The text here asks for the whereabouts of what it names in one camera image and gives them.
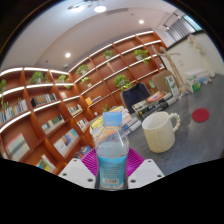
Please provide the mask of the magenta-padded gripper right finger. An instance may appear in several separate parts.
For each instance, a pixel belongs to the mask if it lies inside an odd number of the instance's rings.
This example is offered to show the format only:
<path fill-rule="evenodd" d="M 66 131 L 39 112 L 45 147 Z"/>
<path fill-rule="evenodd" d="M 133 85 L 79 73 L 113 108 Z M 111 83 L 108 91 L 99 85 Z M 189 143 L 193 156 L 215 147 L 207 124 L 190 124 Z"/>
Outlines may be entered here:
<path fill-rule="evenodd" d="M 164 174 L 152 159 L 144 159 L 133 149 L 129 149 L 126 172 L 129 189 L 143 187 L 164 177 Z"/>

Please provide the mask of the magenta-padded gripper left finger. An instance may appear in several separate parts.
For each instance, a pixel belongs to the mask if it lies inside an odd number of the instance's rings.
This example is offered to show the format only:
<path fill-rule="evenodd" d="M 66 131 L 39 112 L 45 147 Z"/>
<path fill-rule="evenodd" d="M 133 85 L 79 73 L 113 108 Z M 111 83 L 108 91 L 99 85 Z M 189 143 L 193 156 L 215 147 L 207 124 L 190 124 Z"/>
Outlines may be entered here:
<path fill-rule="evenodd" d="M 81 159 L 73 158 L 61 171 L 59 177 L 78 186 L 94 189 L 98 172 L 97 157 L 92 149 Z"/>

